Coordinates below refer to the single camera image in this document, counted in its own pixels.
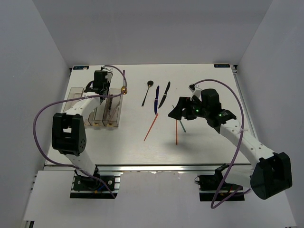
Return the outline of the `black handled fork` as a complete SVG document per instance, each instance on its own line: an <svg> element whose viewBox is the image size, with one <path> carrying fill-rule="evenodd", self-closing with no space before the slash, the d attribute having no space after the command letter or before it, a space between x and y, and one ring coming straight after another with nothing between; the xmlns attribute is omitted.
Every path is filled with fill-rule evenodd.
<svg viewBox="0 0 304 228"><path fill-rule="evenodd" d="M110 94L109 98L109 107L108 107L108 119L110 120L111 118L111 107L112 107L112 102L113 102L113 94Z"/></svg>

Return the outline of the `silver fork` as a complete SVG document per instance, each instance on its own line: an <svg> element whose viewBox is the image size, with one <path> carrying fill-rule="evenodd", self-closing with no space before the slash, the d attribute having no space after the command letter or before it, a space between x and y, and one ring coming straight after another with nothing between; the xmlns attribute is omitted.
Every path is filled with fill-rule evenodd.
<svg viewBox="0 0 304 228"><path fill-rule="evenodd" d="M108 121L112 121L114 116L115 116L115 113L117 111L117 109L119 108L120 104L117 103L117 105L115 106L115 108L113 109L113 111L110 113L110 116L109 116L109 120Z"/></svg>

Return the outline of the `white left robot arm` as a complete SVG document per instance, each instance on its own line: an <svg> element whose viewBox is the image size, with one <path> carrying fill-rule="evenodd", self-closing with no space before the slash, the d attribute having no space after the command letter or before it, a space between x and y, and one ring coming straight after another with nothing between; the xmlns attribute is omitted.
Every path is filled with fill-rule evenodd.
<svg viewBox="0 0 304 228"><path fill-rule="evenodd" d="M65 112L53 116L53 149L87 174L84 184L91 190L99 187L100 177L96 165L86 152L85 120L109 95L112 76L113 73L107 70L95 71L93 81L84 88L80 100Z"/></svg>

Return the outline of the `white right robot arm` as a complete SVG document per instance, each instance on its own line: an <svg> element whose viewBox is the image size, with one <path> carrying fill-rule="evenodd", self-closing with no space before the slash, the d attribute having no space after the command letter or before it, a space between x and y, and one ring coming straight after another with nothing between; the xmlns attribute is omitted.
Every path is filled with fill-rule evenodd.
<svg viewBox="0 0 304 228"><path fill-rule="evenodd" d="M246 132L237 117L223 109L215 89L192 89L191 97L180 97L168 114L180 121L204 118L217 133L228 139L247 158L252 168L248 171L229 169L225 164L215 170L215 185L226 189L231 184L247 186L266 200L292 187L291 160L285 152L276 153Z"/></svg>

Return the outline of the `orange chopstick left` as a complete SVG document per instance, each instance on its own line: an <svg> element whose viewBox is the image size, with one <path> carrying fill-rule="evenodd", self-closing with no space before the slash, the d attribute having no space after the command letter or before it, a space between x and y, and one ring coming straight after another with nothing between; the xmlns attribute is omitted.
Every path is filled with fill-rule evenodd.
<svg viewBox="0 0 304 228"><path fill-rule="evenodd" d="M149 130L148 130L147 134L145 135L145 138L144 138L143 141L146 141L146 139L147 139L147 137L148 137L148 135L149 135L151 129L153 128L153 126L154 126L154 124L155 124L155 121L157 120L158 115L159 115L159 114L157 113L156 116L155 116L155 118L154 118L154 120L153 120L153 122L151 123L151 125L150 125L150 127L149 127Z"/></svg>

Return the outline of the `black knife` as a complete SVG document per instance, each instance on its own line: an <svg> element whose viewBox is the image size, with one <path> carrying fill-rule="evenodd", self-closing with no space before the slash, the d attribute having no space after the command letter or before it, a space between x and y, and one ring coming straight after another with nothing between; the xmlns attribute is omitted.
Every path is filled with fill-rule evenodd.
<svg viewBox="0 0 304 228"><path fill-rule="evenodd" d="M171 82L169 81L169 82L167 83L166 89L165 89L165 91L164 91L164 94L163 94L163 96L162 96L162 99L161 99L161 102L160 102L158 108L161 108L161 107L162 107L162 105L163 105L163 103L164 103L164 101L165 101L165 99L166 99L166 97L167 97L167 94L168 94L168 91L169 91L170 86L171 86Z"/></svg>

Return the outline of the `blue knife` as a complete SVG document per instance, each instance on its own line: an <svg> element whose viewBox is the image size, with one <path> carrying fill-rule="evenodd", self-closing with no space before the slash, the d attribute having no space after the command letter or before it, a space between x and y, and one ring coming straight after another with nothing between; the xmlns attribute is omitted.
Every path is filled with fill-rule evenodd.
<svg viewBox="0 0 304 228"><path fill-rule="evenodd" d="M157 114L157 110L158 110L159 89L160 89L160 86L158 85L156 87L155 99L154 99L154 113L155 113L155 115Z"/></svg>

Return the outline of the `clear container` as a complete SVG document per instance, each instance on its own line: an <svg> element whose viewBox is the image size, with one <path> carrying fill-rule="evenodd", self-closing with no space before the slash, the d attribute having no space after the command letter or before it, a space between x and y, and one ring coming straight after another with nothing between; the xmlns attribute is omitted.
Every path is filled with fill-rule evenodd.
<svg viewBox="0 0 304 228"><path fill-rule="evenodd" d="M103 123L105 124L106 127L118 127L119 126L119 121L120 121L120 116L121 116L121 110L122 110L122 103L123 103L123 96L117 96L114 97L114 95L120 94L121 89L116 89L116 88L111 88L109 90L109 95L113 94L113 102L112 102L112 107L111 107L111 112L117 105L117 103L120 104L119 108L117 109L115 116L112 121L108 121L108 107L109 107L109 98L107 98L107 104L106 104L106 109L104 113L104 119Z"/></svg>
<svg viewBox="0 0 304 228"><path fill-rule="evenodd" d="M80 107L81 115L85 120L86 125L91 125L91 120L94 117L95 109L100 105L99 97L95 97L97 95L91 88L86 88L82 97L82 104Z"/></svg>
<svg viewBox="0 0 304 228"><path fill-rule="evenodd" d="M83 87L72 87L70 89L70 92L68 94L67 99L74 99L74 98L80 98L83 94L84 88ZM74 104L76 104L79 100L73 100L66 102L64 107L64 112L70 109Z"/></svg>
<svg viewBox="0 0 304 228"><path fill-rule="evenodd" d="M105 124L103 123L103 119L107 104L107 98L101 97L98 101L101 103L90 114L88 121L93 127L104 127Z"/></svg>

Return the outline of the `blue label left corner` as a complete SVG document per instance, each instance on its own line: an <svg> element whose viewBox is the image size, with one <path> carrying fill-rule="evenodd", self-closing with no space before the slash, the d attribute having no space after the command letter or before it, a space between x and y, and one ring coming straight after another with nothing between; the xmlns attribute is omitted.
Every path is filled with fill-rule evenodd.
<svg viewBox="0 0 304 228"><path fill-rule="evenodd" d="M73 66L73 70L88 70L89 66Z"/></svg>

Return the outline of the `blue label corner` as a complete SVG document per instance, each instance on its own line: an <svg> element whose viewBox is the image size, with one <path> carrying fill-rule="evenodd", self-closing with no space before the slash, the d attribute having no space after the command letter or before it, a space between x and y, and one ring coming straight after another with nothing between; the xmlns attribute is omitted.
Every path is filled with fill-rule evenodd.
<svg viewBox="0 0 304 228"><path fill-rule="evenodd" d="M214 64L215 68L230 68L230 64Z"/></svg>
<svg viewBox="0 0 304 228"><path fill-rule="evenodd" d="M73 66L73 70L88 70L89 66Z"/></svg>

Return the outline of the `black spoon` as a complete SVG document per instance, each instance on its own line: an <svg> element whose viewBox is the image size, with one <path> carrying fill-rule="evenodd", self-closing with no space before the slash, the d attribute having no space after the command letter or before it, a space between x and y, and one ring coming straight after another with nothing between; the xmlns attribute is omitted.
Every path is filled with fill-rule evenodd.
<svg viewBox="0 0 304 228"><path fill-rule="evenodd" d="M147 91L146 91L146 94L145 94L145 97L143 99L143 102L142 102L142 107L144 107L144 104L145 104L145 101L146 101L146 97L147 97L147 94L149 92L149 89L153 86L154 82L152 80L149 80L147 82Z"/></svg>

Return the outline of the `blue label right corner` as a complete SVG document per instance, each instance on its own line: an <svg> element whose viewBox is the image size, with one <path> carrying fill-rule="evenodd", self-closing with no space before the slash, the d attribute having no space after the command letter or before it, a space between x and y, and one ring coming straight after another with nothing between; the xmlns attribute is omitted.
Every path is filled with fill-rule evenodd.
<svg viewBox="0 0 304 228"><path fill-rule="evenodd" d="M230 64L214 64L215 68L230 68Z"/></svg>

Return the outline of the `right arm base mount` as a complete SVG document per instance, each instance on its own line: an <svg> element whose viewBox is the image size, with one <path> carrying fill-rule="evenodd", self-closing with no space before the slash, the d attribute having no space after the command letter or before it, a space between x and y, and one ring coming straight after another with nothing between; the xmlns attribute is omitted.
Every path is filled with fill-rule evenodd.
<svg viewBox="0 0 304 228"><path fill-rule="evenodd" d="M212 202L218 185L224 177L223 171L227 169L229 165L201 165L198 167L199 170L197 176L194 178L194 183L199 187L199 200L200 202ZM224 182L215 202L218 203L226 197L229 197L228 201L244 201L243 187Z"/></svg>

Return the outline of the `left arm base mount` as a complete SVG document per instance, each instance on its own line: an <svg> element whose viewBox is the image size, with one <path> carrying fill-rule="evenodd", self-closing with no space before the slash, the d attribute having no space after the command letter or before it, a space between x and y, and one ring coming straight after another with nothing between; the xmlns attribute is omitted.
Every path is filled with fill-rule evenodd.
<svg viewBox="0 0 304 228"><path fill-rule="evenodd" d="M101 175L100 179L105 185L98 180L93 180L87 176L74 175L70 198L71 199L114 199L107 187L116 197L120 186L120 176Z"/></svg>

